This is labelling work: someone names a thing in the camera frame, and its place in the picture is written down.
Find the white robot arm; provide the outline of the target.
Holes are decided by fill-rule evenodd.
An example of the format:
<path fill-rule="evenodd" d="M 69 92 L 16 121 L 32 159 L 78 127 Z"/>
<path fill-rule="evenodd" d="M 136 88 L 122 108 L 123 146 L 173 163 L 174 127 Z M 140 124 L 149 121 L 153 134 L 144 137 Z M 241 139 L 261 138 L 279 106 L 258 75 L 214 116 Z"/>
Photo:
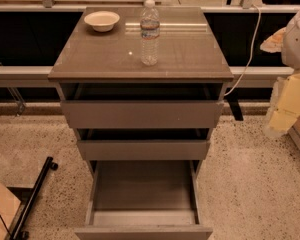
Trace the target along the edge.
<path fill-rule="evenodd" d="M 273 86 L 264 133 L 278 138 L 288 132 L 300 117 L 300 10 L 286 27 L 260 45 L 265 52 L 280 52 L 284 65 L 293 69 L 286 79 L 278 78 Z"/>

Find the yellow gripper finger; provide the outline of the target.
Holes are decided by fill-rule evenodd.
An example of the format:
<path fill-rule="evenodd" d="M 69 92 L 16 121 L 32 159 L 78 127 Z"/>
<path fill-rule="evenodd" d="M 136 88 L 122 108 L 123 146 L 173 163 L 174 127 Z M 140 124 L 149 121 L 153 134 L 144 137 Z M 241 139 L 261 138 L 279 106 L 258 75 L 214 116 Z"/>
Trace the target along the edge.
<path fill-rule="evenodd" d="M 281 51 L 283 36 L 286 32 L 286 28 L 281 28 L 268 37 L 260 45 L 260 49 L 268 53 L 276 53 Z"/>
<path fill-rule="evenodd" d="M 279 138 L 286 134 L 300 117 L 300 71 L 274 83 L 270 107 L 266 114 L 265 135 Z"/>

